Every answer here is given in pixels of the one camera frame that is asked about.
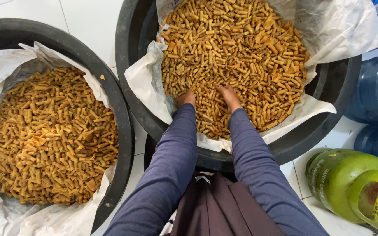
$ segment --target fried snack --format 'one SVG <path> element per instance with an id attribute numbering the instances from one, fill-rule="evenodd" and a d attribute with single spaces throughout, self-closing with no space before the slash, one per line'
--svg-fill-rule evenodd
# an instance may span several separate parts
<path id="1" fill-rule="evenodd" d="M 215 89 L 219 84 L 237 91 L 259 132 L 291 114 L 304 91 L 303 64 L 310 54 L 302 35 L 290 21 L 282 23 L 268 3 L 185 0 L 165 23 L 169 28 L 160 32 L 168 45 L 161 64 L 165 94 L 193 90 L 198 131 L 230 138 L 227 105 Z"/>
<path id="2" fill-rule="evenodd" d="M 20 203 L 87 202 L 118 158 L 113 111 L 77 68 L 39 72 L 0 105 L 1 193 Z"/>

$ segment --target plastic bag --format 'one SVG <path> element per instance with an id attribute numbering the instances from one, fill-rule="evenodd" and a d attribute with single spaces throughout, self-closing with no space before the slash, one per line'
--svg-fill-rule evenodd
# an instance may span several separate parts
<path id="1" fill-rule="evenodd" d="M 166 14 L 179 3 L 181 1 L 156 0 L 158 22 L 162 22 Z M 291 20 L 303 35 L 303 42 L 311 53 L 305 64 L 305 84 L 316 76 L 315 67 L 318 63 L 342 60 L 378 47 L 377 13 L 368 0 L 272 0 L 269 4 L 283 17 L 283 21 Z M 125 71 L 125 78 L 141 102 L 154 115 L 170 124 L 175 103 L 165 96 L 161 84 L 160 65 L 164 48 L 167 48 L 165 44 L 153 41 L 147 54 Z M 302 94 L 301 101 L 296 103 L 292 114 L 285 121 L 260 135 L 269 144 L 322 112 L 336 113 L 336 110 L 330 103 Z M 197 146 L 218 152 L 221 149 L 231 151 L 230 140 L 210 139 L 200 132 L 197 134 Z"/>
<path id="2" fill-rule="evenodd" d="M 70 58 L 35 42 L 34 47 L 20 44 L 24 50 L 0 50 L 0 102 L 15 84 L 36 71 L 54 67 L 77 67 L 95 98 L 110 107 L 107 95 L 96 77 Z M 90 235 L 97 207 L 115 174 L 116 164 L 105 170 L 101 186 L 85 204 L 70 206 L 21 205 L 18 199 L 0 195 L 0 236 Z"/>

